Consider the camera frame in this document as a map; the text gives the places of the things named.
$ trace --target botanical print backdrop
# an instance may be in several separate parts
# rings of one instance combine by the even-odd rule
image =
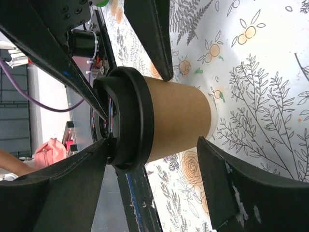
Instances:
[[[160,78],[124,16],[102,8],[118,65]],[[211,142],[309,182],[309,0],[170,0],[172,81],[216,104]],[[146,167],[165,232],[210,232],[195,148]]]

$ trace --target kraft paper cup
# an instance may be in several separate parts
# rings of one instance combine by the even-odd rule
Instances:
[[[216,127],[213,101],[195,87],[117,67],[95,80],[94,89],[111,96],[116,107],[117,133],[109,164],[120,171],[135,171],[147,162],[195,147],[200,136],[209,138]]]

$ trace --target rose illustration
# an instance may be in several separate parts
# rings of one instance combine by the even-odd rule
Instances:
[[[191,64],[187,60],[183,60],[179,64],[179,71],[182,75],[187,75],[190,72]]]
[[[150,72],[151,75],[156,78],[156,79],[162,79],[160,74],[158,73],[157,69],[155,68],[154,64],[151,62],[150,63]]]
[[[190,184],[193,186],[203,184],[196,152],[187,151],[181,158],[181,167],[184,178]]]
[[[116,15],[117,8],[118,8],[118,0],[112,0],[112,7],[111,7],[112,16]]]
[[[202,200],[203,209],[205,210],[206,213],[209,213],[205,192],[202,191],[200,196]]]
[[[117,8],[116,9],[116,19],[117,19],[117,23],[118,24],[121,23],[123,17],[124,17],[124,13],[123,13],[122,9],[121,8]]]

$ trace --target screw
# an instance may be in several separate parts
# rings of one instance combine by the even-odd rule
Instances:
[[[74,11],[74,13],[77,14],[77,15],[78,15],[80,12],[82,12],[82,9],[81,9],[81,8],[77,8],[77,9]]]
[[[86,2],[88,2],[88,0],[80,0],[80,1],[79,1],[79,4],[83,5],[83,4],[85,4]]]
[[[90,28],[91,29],[94,29],[94,28],[96,28],[97,27],[97,25],[95,24],[95,23],[90,23]]]
[[[71,15],[70,15],[69,13],[67,13],[67,14],[64,14],[64,15],[62,16],[62,18],[63,18],[64,20],[66,20],[66,19],[68,19],[70,16],[71,16]]]
[[[61,13],[65,13],[65,12],[67,12],[69,10],[69,7],[68,6],[64,6],[64,7],[62,7],[62,9],[61,9]]]
[[[74,25],[68,25],[67,30],[72,30],[74,28]]]
[[[78,25],[81,25],[81,24],[84,24],[85,23],[85,20],[81,20],[78,22]]]

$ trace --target orange fruit illustration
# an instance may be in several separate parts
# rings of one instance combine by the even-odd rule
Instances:
[[[245,36],[251,39],[256,34],[256,29],[254,26],[250,26],[246,29]]]
[[[221,91],[220,91],[220,90],[216,90],[216,91],[214,92],[214,97],[215,97],[215,98],[220,98],[220,97],[221,97]]]
[[[211,54],[210,54],[210,53],[207,53],[207,54],[205,55],[205,62],[206,62],[206,63],[211,62]]]
[[[217,44],[213,44],[209,50],[210,54],[213,56],[213,57],[216,57],[217,55],[219,55],[220,53],[220,48]]]
[[[245,34],[241,34],[239,37],[238,37],[238,43],[240,45],[243,45],[247,42],[247,38],[245,36]]]

